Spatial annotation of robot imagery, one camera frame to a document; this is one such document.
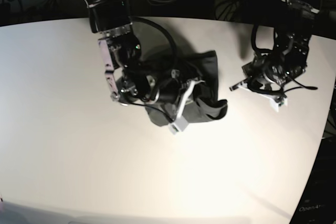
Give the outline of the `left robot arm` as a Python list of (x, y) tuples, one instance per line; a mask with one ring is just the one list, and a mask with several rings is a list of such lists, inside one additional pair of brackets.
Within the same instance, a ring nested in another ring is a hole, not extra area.
[(288, 104), (287, 84), (294, 82), (296, 89), (317, 89), (299, 83), (297, 78), (306, 71), (314, 21), (322, 9), (322, 0), (281, 2), (285, 13), (274, 28), (273, 48), (257, 47), (259, 25), (254, 24), (250, 39), (254, 58), (242, 67), (245, 79), (229, 88), (230, 91), (244, 89), (265, 97), (275, 111)]

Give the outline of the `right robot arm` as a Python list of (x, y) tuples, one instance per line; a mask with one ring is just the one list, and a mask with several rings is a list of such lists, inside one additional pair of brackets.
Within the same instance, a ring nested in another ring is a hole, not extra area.
[[(129, 0), (84, 2), (90, 28), (101, 36), (98, 45), (112, 100), (157, 112), (166, 119), (172, 133), (183, 132), (188, 126), (183, 112), (192, 100), (195, 86), (204, 79), (194, 66), (178, 55), (170, 33), (148, 19), (132, 17)], [(141, 43), (133, 31), (134, 22), (160, 31), (169, 43), (171, 54), (143, 60)]]

